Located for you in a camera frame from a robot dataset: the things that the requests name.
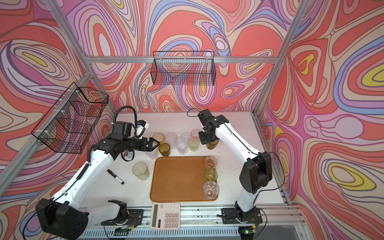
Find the calculator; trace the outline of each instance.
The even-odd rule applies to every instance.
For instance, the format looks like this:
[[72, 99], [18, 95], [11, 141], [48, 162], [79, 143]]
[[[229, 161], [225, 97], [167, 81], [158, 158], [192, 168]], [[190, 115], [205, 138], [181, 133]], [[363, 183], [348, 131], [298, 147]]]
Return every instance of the calculator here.
[[154, 202], [149, 228], [152, 230], [173, 230], [180, 228], [180, 203]]

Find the mounting plate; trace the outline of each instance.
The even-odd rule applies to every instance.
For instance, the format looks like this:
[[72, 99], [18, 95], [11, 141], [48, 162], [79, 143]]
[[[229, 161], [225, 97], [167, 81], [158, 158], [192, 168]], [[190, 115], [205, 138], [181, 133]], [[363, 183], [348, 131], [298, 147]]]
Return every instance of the mounting plate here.
[[[127, 209], [129, 215], [133, 215], [139, 219], [139, 224], [141, 225], [141, 221], [143, 219], [143, 209]], [[124, 224], [124, 226], [133, 226], [137, 222], [136, 218], [134, 217], [128, 217], [128, 221]], [[102, 222], [101, 225], [104, 226], [116, 226], [117, 224], [113, 220], [108, 220], [105, 222]]]
[[[221, 215], [223, 215], [226, 218], [223, 218], [223, 223], [224, 224], [234, 224], [234, 223], [240, 223], [236, 217], [237, 213], [235, 208], [225, 208], [221, 209]], [[241, 223], [254, 223], [256, 226], [258, 226], [260, 223], [263, 222], [260, 209], [257, 207], [253, 208], [253, 213], [249, 217], [247, 222], [241, 222]]]

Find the plastic cup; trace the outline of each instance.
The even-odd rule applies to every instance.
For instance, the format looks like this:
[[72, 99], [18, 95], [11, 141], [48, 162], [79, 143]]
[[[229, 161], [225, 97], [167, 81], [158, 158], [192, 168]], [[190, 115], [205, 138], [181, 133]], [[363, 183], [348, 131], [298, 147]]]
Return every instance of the plastic cup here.
[[181, 139], [183, 139], [184, 141], [188, 141], [189, 139], [191, 138], [191, 134], [185, 132], [181, 135]]
[[155, 160], [157, 158], [157, 156], [159, 155], [159, 151], [157, 150], [157, 148], [155, 148], [152, 152], [145, 152], [145, 153], [152, 160]]
[[159, 146], [159, 152], [161, 153], [161, 155], [163, 155], [164, 157], [168, 157], [169, 156], [169, 153], [170, 153], [170, 145], [168, 143], [162, 143], [160, 144]]
[[217, 179], [217, 172], [213, 168], [209, 168], [205, 171], [204, 177], [207, 181], [216, 181]]
[[192, 152], [196, 152], [199, 149], [199, 144], [200, 144], [200, 141], [198, 138], [192, 137], [191, 139], [188, 140], [189, 149]]
[[144, 162], [138, 162], [132, 167], [132, 173], [140, 180], [147, 180], [149, 178], [149, 170]]
[[165, 137], [164, 137], [164, 134], [162, 134], [162, 133], [159, 133], [159, 132], [158, 132], [158, 133], [155, 133], [155, 134], [152, 136], [152, 138], [158, 140], [158, 141], [160, 142], [160, 144], [165, 143]]
[[177, 150], [179, 151], [180, 155], [184, 155], [188, 151], [188, 141], [184, 141], [184, 140], [179, 139], [176, 141], [176, 147], [177, 147]]
[[168, 143], [171, 149], [176, 147], [177, 135], [174, 133], [168, 133], [166, 135], [166, 143]]
[[210, 169], [210, 168], [216, 168], [217, 165], [217, 159], [212, 156], [208, 156], [205, 158], [205, 168]]
[[201, 132], [201, 131], [198, 129], [192, 130], [191, 136], [194, 138], [199, 138], [199, 132]]
[[218, 195], [219, 188], [216, 182], [208, 181], [203, 186], [203, 193], [209, 200], [215, 199]]
[[206, 146], [209, 150], [212, 150], [216, 147], [216, 145], [218, 144], [218, 142], [220, 141], [220, 139], [214, 141], [214, 142], [211, 142], [211, 143], [207, 143]]

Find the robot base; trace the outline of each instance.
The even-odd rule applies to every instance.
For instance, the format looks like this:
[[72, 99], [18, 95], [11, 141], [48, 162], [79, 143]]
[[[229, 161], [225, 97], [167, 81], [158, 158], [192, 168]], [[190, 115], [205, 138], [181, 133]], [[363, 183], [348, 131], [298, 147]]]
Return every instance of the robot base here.
[[254, 223], [256, 226], [258, 226], [260, 223], [263, 222], [260, 209], [257, 207], [254, 207], [250, 213], [249, 217], [247, 219], [237, 219], [237, 211], [235, 208], [225, 208], [221, 209], [221, 215], [223, 216], [223, 223], [224, 224], [238, 224], [238, 223]]

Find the wire mesh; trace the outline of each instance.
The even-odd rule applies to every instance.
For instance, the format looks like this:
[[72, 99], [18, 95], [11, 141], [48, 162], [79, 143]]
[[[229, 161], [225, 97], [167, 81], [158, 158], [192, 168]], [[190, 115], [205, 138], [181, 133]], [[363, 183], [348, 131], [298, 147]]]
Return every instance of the wire mesh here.
[[156, 51], [151, 68], [154, 85], [214, 85], [212, 51]]
[[78, 87], [38, 139], [55, 152], [82, 153], [108, 103], [108, 95]]

